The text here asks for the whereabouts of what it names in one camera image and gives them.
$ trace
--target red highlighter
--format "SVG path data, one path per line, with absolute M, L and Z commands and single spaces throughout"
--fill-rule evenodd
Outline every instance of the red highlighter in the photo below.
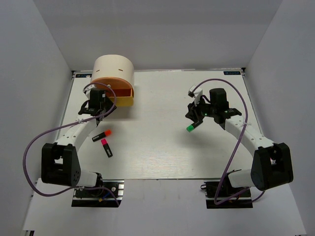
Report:
M 103 133 L 100 133 L 99 135 L 96 135 L 95 137 L 92 138 L 93 142 L 96 142 L 102 138 L 105 138 L 107 137 L 108 135 L 110 135 L 112 133 L 112 131 L 109 129 L 109 130 L 106 130 L 105 132 Z
M 112 153 L 111 149 L 109 148 L 109 145 L 108 145 L 108 143 L 107 143 L 107 140 L 106 140 L 106 139 L 102 139 L 101 142 L 102 142 L 103 148 L 104 148 L 104 150 L 105 150 L 107 156 L 108 156 L 108 157 L 112 157 L 112 156 L 113 156 L 113 153 Z

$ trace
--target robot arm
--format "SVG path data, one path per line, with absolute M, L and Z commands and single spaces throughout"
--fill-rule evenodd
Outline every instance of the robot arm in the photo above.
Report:
M 210 90 L 210 103 L 206 103 L 200 95 L 202 89 L 192 93 L 194 88 L 189 90 L 189 96 L 195 101 L 188 105 L 186 114 L 194 123 L 187 130 L 191 132 L 199 126 L 204 117 L 212 117 L 224 130 L 239 139 L 245 119 L 237 109 L 229 108 L 225 90 Z M 264 191 L 293 181 L 291 155 L 286 144 L 276 144 L 251 125 L 247 125 L 241 143 L 253 157 L 252 169 L 230 172 L 227 179 L 233 188 L 255 186 Z
M 84 120 L 101 115 L 108 111 L 113 103 L 103 89 L 90 88 L 86 93 L 89 98 L 83 103 L 77 120 Z M 87 136 L 98 126 L 101 119 L 92 119 L 79 123 L 53 144 L 45 144 L 42 148 L 41 178 L 44 183 L 65 186 L 102 186 L 101 174 L 81 170 L 77 151 Z

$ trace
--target white backdrop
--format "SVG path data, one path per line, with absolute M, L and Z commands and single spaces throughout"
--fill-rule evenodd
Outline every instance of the white backdrop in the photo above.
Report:
M 34 0 L 71 70 L 246 67 L 281 0 Z
M 0 7 L 0 229 L 20 235 L 32 190 L 22 171 L 26 145 L 61 122 L 71 71 L 32 0 L 4 0 Z M 43 137 L 29 152 L 32 180 L 40 173 Z
M 292 193 L 315 236 L 315 2 L 284 0 L 248 65 L 246 84 L 262 130 L 289 145 Z

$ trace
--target beige cylinder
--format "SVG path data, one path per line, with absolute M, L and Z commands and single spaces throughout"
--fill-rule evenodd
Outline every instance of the beige cylinder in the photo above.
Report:
M 119 55 L 104 55 L 94 63 L 92 82 L 110 85 L 117 97 L 116 106 L 132 106 L 134 97 L 134 68 L 131 61 Z

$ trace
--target purple cable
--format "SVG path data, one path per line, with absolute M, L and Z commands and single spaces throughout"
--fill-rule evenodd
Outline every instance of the purple cable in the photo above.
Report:
M 108 87 L 108 88 L 112 91 L 112 93 L 113 93 L 113 95 L 114 95 L 114 103 L 113 103 L 113 106 L 112 106 L 107 112 L 105 112 L 104 114 L 101 114 L 101 115 L 96 116 L 96 117 L 91 117 L 91 118 L 83 119 L 83 120 L 81 120 L 80 122 L 87 122 L 87 121 L 90 121 L 90 120 L 92 120 L 92 119 L 101 118 L 101 117 L 103 117 L 103 116 L 109 114 L 109 113 L 114 109 L 114 107 L 115 107 L 115 105 L 116 105 L 116 100 L 117 100 L 116 94 L 115 94 L 115 92 L 114 92 L 109 86 L 107 86 L 107 85 L 105 85 L 105 84 L 103 84 L 103 83 L 89 83 L 88 85 L 86 85 L 86 86 L 84 87 L 84 89 L 86 89 L 86 87 L 88 87 L 88 86 L 90 86 L 90 85 L 102 85 L 102 86 Z M 64 193 L 64 192 L 66 192 L 66 191 L 68 191 L 68 190 L 70 190 L 70 189 L 76 188 L 76 187 L 69 187 L 69 188 L 64 189 L 63 191 L 60 191 L 60 192 L 58 192 L 58 193 L 52 193 L 52 194 L 47 194 L 47 193 L 42 193 L 42 192 L 40 192 L 40 191 L 35 187 L 35 185 L 32 183 L 32 181 L 31 181 L 31 179 L 30 179 L 30 176 L 29 176 L 28 171 L 27 171 L 27 168 L 26 168 L 26 157 L 27 157 L 28 151 L 29 151 L 30 147 L 32 146 L 32 144 L 33 144 L 37 139 L 39 139 L 41 136 L 43 136 L 43 135 L 45 135 L 45 134 L 48 134 L 48 133 L 51 133 L 51 132 L 54 132 L 54 131 L 56 131 L 56 130 L 63 129 L 63 128 L 66 128 L 66 127 L 69 127 L 69 126 L 73 126 L 73 125 L 77 125 L 77 124 L 79 124 L 78 121 L 73 122 L 73 123 L 70 123 L 70 124 L 62 125 L 62 126 L 59 126 L 59 127 L 53 128 L 53 129 L 50 129 L 50 130 L 47 130 L 47 131 L 45 131 L 45 132 L 43 132 L 43 133 L 37 135 L 37 136 L 36 136 L 35 138 L 33 138 L 33 139 L 30 141 L 30 143 L 27 145 L 27 147 L 26 147 L 26 149 L 25 149 L 25 151 L 24 151 L 24 154 L 23 154 L 23 171 L 24 171 L 25 178 L 26 178 L 27 182 L 29 183 L 30 187 L 31 187 L 37 194 L 39 194 L 39 195 L 41 195 L 41 196 L 43 196 L 43 197 L 53 197 L 53 196 L 59 195 L 59 194 L 61 194 L 61 193 Z M 119 203 L 118 203 L 118 201 L 117 201 L 115 195 L 114 195 L 114 194 L 112 193 L 112 191 L 110 191 L 108 188 L 105 188 L 105 187 L 94 187 L 94 188 L 85 188 L 85 189 L 87 189 L 87 190 L 105 189 L 105 190 L 107 190 L 107 191 L 113 196 L 113 198 L 115 199 L 117 205 L 119 206 Z
M 251 200 L 250 202 L 245 202 L 243 204 L 250 204 L 250 203 L 256 202 L 258 199 L 260 199 L 262 197 L 262 195 L 264 195 L 264 193 L 265 193 L 265 191 L 262 191 L 261 194 L 257 198 L 255 198 L 254 200 Z
M 206 95 L 201 95 L 200 97 L 202 97 L 203 99 L 205 99 L 207 102 L 211 103 L 210 100 L 207 98 Z
M 223 172 L 223 174 L 222 174 L 222 177 L 221 177 L 221 179 L 220 179 L 220 182 L 219 182 L 218 187 L 217 187 L 217 190 L 216 190 L 214 203 L 215 203 L 216 205 L 220 205 L 220 204 L 222 204 L 222 203 L 224 203 L 224 202 L 230 200 L 231 198 L 237 197 L 238 195 L 240 195 L 240 194 L 246 192 L 247 190 L 249 190 L 249 188 L 246 187 L 246 188 L 242 189 L 241 191 L 239 191 L 238 193 L 235 193 L 235 194 L 233 194 L 232 196 L 229 196 L 229 197 L 227 197 L 227 198 L 225 198 L 225 199 L 223 199 L 223 200 L 217 202 L 218 195 L 219 195 L 221 186 L 222 186 L 222 184 L 223 184 L 223 180 L 224 180 L 224 178 L 226 177 L 226 173 L 227 173 L 228 168 L 230 167 L 230 165 L 231 165 L 231 163 L 232 163 L 232 160 L 233 160 L 233 158 L 234 158 L 234 156 L 235 156 L 236 150 L 237 150 L 237 148 L 239 147 L 239 145 L 240 145 L 240 143 L 241 143 L 241 141 L 242 141 L 242 137 L 243 137 L 243 135 L 244 135 L 244 132 L 245 132 L 245 129 L 246 129 L 246 126 L 247 126 L 247 121 L 248 121 L 248 110 L 247 110 L 247 106 L 246 106 L 245 100 L 244 100 L 243 96 L 241 95 L 241 93 L 237 90 L 237 88 L 236 88 L 233 84 L 231 84 L 229 81 L 226 81 L 226 80 L 223 80 L 223 79 L 208 79 L 208 80 L 205 80 L 205 81 L 201 82 L 200 84 L 198 84 L 198 85 L 194 88 L 194 90 L 193 90 L 192 92 L 194 92 L 199 86 L 201 86 L 202 84 L 204 84 L 205 82 L 208 82 L 208 81 L 222 81 L 222 82 L 225 82 L 225 83 L 229 84 L 232 88 L 234 88 L 234 90 L 235 90 L 235 91 L 237 92 L 237 94 L 240 96 L 240 98 L 241 98 L 241 100 L 242 100 L 242 102 L 243 102 L 243 105 L 244 105 L 244 109 L 245 109 L 245 122 L 244 122 L 243 129 L 242 129 L 241 134 L 240 134 L 240 136 L 239 136 L 239 138 L 238 138 L 238 140 L 237 140 L 237 143 L 236 143 L 235 148 L 234 148 L 234 150 L 233 150 L 233 152 L 232 152 L 232 154 L 231 154 L 231 157 L 230 157 L 230 159 L 229 159 L 229 161 L 228 161 L 228 163 L 227 163 L 227 165 L 226 165 L 226 167 L 225 167 L 225 170 L 224 170 L 224 172 Z

